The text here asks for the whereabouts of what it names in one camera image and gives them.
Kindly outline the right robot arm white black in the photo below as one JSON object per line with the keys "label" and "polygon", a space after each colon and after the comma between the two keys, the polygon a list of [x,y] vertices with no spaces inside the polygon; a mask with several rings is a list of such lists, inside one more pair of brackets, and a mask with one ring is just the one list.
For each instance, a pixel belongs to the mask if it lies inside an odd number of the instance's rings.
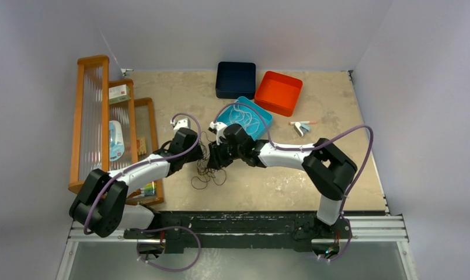
{"label": "right robot arm white black", "polygon": [[315,230],[329,237],[338,229],[346,188],[352,183],[357,165],[326,138],[307,145],[272,144],[254,140],[239,124],[211,122],[216,140],[209,144],[209,169],[223,169],[240,159],[251,167],[286,167],[306,172],[321,194]]}

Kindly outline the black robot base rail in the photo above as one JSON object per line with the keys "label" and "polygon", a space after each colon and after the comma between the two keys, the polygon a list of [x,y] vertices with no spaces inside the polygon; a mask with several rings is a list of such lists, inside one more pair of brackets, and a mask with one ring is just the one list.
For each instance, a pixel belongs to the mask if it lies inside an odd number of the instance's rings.
{"label": "black robot base rail", "polygon": [[125,230],[128,238],[158,238],[166,253],[205,249],[292,249],[335,256],[351,239],[340,218],[326,225],[315,211],[163,211],[144,229]]}

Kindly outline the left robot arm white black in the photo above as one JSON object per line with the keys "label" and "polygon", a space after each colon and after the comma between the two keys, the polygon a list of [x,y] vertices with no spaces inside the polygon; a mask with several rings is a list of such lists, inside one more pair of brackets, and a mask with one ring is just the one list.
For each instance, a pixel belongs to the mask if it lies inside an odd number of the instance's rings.
{"label": "left robot arm white black", "polygon": [[140,205],[128,205],[127,197],[148,183],[178,172],[184,164],[199,160],[203,153],[200,136],[180,128],[167,148],[125,169],[109,172],[92,170],[69,209],[70,217],[83,225],[86,235],[108,237],[117,229],[138,229],[148,239],[157,237],[161,223],[154,213]]}

